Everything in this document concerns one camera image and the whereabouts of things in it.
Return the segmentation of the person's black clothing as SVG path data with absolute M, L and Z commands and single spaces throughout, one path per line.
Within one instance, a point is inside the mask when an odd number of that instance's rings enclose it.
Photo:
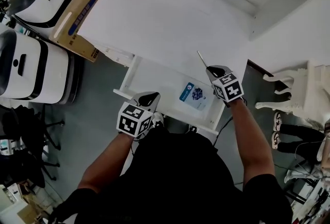
M 151 129 L 123 175 L 99 193 L 74 191 L 50 223 L 291 224 L 292 216 L 275 176 L 256 176 L 238 189 L 208 139 Z

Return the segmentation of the person's left white shoe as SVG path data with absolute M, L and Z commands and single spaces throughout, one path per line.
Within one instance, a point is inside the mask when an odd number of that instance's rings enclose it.
M 154 127 L 164 127 L 163 115 L 161 113 L 159 113 L 159 112 L 154 113 L 153 126 Z

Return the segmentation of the ornate white vanity table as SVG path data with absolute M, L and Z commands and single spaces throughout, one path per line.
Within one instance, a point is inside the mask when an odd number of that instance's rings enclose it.
M 283 102 L 257 102 L 256 109 L 271 108 L 291 113 L 306 122 L 324 127 L 330 119 L 330 65 L 314 66 L 310 61 L 306 68 L 285 70 L 263 79 L 280 81 L 287 88 L 275 94 L 289 93 L 291 98 Z

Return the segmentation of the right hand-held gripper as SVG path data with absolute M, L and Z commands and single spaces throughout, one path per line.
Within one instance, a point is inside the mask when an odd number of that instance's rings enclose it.
M 216 96 L 224 102 L 231 102 L 244 95 L 242 85 L 232 70 L 226 66 L 212 65 L 206 69 Z

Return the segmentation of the brown cardboard box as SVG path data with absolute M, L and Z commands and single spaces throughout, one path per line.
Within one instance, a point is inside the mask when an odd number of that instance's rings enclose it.
M 48 38 L 84 59 L 95 62 L 99 50 L 80 36 L 78 31 L 97 1 L 71 0 Z

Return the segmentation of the black office chair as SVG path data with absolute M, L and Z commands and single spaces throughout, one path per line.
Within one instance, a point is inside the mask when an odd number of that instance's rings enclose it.
M 8 187 L 14 183 L 31 181 L 34 185 L 44 188 L 44 173 L 51 179 L 52 177 L 46 166 L 59 167 L 60 164 L 52 164 L 42 159 L 42 147 L 28 147 L 16 150 L 11 155 L 0 154 L 0 184 Z
M 34 109 L 20 105 L 17 108 L 8 109 L 0 120 L 0 140 L 22 141 L 29 150 L 42 149 L 47 142 L 60 150 L 61 146 L 55 143 L 48 128 L 56 125 L 63 126 L 65 121 L 45 123 L 45 107 L 42 111 L 35 113 Z

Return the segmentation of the large white drawer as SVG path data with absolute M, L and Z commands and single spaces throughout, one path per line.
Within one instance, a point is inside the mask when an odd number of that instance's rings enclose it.
M 207 98 L 203 110 L 197 110 L 182 102 L 179 96 L 188 83 L 202 89 Z M 204 84 L 173 69 L 136 56 L 119 89 L 113 92 L 130 100 L 135 94 L 147 91 L 161 95 L 157 111 L 178 121 L 196 126 L 212 134 L 218 134 L 217 126 L 224 110 L 224 103 L 213 95 L 209 84 Z

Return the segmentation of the person's right forearm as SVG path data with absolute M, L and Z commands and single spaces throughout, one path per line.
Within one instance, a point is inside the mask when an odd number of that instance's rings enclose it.
M 275 175 L 272 152 L 261 128 L 242 99 L 229 103 L 232 111 L 239 155 L 243 164 L 243 183 L 262 174 Z

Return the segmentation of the person's left forearm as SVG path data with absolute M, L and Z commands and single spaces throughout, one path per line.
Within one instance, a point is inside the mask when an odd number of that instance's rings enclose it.
M 119 133 L 99 157 L 86 169 L 78 185 L 99 193 L 119 178 L 130 152 L 134 138 Z

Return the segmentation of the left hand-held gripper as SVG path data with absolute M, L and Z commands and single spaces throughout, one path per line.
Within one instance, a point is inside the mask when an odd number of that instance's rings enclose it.
M 117 130 L 137 138 L 150 128 L 153 113 L 160 101 L 160 93 L 155 91 L 137 93 L 132 100 L 142 108 L 123 103 L 118 114 Z

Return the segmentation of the thin wooden stick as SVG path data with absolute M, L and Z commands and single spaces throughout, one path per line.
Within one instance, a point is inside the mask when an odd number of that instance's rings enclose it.
M 207 68 L 208 67 L 208 64 L 206 63 L 206 61 L 202 57 L 202 54 L 199 51 L 197 51 L 197 54 L 198 54 L 199 58 L 201 59 L 201 61 L 203 62 L 205 68 Z

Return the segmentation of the white desk with hutch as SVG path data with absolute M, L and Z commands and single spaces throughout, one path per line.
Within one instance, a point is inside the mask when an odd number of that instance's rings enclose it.
M 79 34 L 207 81 L 197 53 L 243 75 L 330 64 L 330 0 L 98 0 Z

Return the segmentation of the clear plastic bag with label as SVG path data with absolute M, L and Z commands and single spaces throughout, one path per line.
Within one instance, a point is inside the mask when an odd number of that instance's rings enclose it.
M 208 98 L 209 94 L 205 89 L 189 82 L 183 89 L 179 100 L 196 110 L 202 111 L 207 105 Z

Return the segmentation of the black metal rack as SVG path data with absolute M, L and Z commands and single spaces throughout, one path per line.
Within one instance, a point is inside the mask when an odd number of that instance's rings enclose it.
M 284 188 L 286 197 L 292 207 L 296 205 L 303 206 L 306 202 L 316 203 L 321 200 L 323 194 L 327 193 L 325 203 L 330 203 L 330 190 L 320 180 L 296 179 L 288 183 Z

